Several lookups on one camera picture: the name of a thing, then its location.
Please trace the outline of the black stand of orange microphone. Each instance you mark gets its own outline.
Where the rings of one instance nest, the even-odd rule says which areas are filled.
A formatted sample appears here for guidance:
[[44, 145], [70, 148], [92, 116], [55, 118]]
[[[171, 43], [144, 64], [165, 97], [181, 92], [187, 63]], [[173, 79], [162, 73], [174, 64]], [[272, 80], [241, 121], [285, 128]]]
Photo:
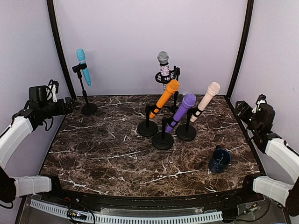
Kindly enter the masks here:
[[144, 137], [150, 137], [158, 132], [158, 126], [155, 122], [150, 121], [151, 106], [145, 107], [146, 119], [139, 123], [137, 126], [137, 132]]

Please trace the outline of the orange microphone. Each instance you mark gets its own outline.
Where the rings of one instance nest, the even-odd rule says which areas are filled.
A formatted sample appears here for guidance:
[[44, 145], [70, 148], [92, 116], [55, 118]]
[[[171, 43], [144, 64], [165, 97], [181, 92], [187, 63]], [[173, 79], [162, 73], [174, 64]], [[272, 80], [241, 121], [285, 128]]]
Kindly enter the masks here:
[[161, 111], [163, 106], [167, 103], [169, 98], [179, 89], [180, 83], [177, 80], [171, 80], [166, 87], [166, 90], [157, 101], [157, 103], [152, 106], [152, 110], [150, 111], [149, 117], [151, 119], [155, 118], [155, 116]]

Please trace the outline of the blue microphone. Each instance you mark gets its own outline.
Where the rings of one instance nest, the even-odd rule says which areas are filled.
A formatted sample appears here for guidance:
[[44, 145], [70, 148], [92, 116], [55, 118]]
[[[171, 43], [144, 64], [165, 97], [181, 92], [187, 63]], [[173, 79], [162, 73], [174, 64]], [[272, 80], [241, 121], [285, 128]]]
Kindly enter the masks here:
[[92, 82], [91, 82], [90, 73], [89, 73], [89, 70], [88, 70], [88, 67], [87, 67], [87, 64], [86, 64], [85, 52], [84, 52], [83, 49], [78, 49], [76, 51], [76, 54], [77, 54], [77, 59], [79, 60], [80, 64], [82, 65], [82, 71], [83, 71], [83, 74], [84, 74], [85, 81], [86, 81], [88, 86], [91, 86]]

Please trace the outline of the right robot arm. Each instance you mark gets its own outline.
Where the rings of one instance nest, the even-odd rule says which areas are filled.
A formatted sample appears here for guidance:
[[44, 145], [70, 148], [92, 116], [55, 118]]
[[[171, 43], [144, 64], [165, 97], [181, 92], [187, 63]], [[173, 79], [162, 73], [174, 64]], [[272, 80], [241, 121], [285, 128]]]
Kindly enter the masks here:
[[257, 148], [282, 167], [291, 177], [293, 184], [274, 180], [266, 175], [249, 175], [245, 178], [245, 187], [239, 191], [238, 198], [249, 202], [256, 194], [262, 194], [278, 202], [288, 210], [291, 216], [299, 214], [299, 154], [286, 140], [271, 129], [275, 117], [274, 108], [259, 95], [255, 108], [247, 102], [237, 101], [234, 113], [252, 132], [251, 141]]

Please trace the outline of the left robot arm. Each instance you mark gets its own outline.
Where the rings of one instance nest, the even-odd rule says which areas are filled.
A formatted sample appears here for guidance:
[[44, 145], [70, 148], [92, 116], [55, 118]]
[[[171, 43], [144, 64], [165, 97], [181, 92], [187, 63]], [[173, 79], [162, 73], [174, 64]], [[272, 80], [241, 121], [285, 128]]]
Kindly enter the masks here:
[[12, 116], [12, 121], [0, 135], [0, 200], [12, 203], [16, 198], [46, 193], [55, 203], [63, 203], [66, 193], [56, 182], [57, 177], [42, 175], [10, 177], [5, 172], [7, 163], [18, 146], [47, 119], [73, 112], [70, 97], [57, 99], [57, 83], [34, 86], [28, 90], [29, 99], [23, 109]]

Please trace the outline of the black stand of blue microphone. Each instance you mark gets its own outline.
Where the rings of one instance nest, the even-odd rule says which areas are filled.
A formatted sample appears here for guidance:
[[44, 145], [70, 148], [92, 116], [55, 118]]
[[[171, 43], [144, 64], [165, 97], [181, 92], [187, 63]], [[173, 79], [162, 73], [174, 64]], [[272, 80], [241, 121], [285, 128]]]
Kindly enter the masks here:
[[97, 108], [96, 104], [90, 103], [88, 101], [87, 93], [85, 91], [84, 84], [83, 84], [83, 81], [82, 81], [82, 73], [81, 73], [82, 65], [79, 63], [78, 65], [73, 66], [72, 70], [78, 76], [78, 79], [79, 79], [80, 85], [81, 85], [81, 89], [82, 89], [83, 98], [85, 100], [85, 105], [81, 108], [81, 112], [82, 112], [83, 115], [92, 115], [92, 114], [96, 113], [98, 108]]

